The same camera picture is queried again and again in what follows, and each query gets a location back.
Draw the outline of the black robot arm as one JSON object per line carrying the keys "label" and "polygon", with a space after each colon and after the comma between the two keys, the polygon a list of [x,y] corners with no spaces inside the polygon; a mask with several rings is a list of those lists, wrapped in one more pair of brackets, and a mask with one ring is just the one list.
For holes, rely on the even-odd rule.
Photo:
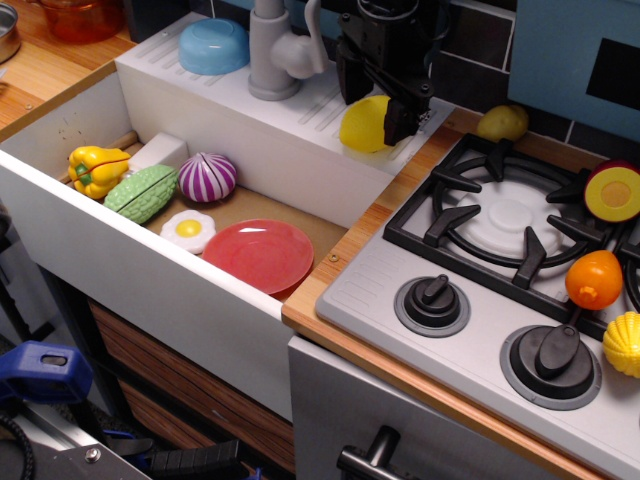
{"label": "black robot arm", "polygon": [[381,89],[389,103],[384,142],[414,135],[430,110],[429,65],[450,26],[446,1],[357,1],[338,19],[339,86],[346,104]]}

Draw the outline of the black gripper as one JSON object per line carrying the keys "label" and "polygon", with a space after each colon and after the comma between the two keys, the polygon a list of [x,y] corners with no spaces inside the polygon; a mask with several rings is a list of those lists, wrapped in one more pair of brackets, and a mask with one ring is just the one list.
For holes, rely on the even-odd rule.
{"label": "black gripper", "polygon": [[384,144],[395,146],[415,135],[430,114],[433,96],[425,67],[430,42],[418,32],[417,20],[345,13],[338,24],[336,70],[344,102],[351,105],[377,87],[391,98]]}

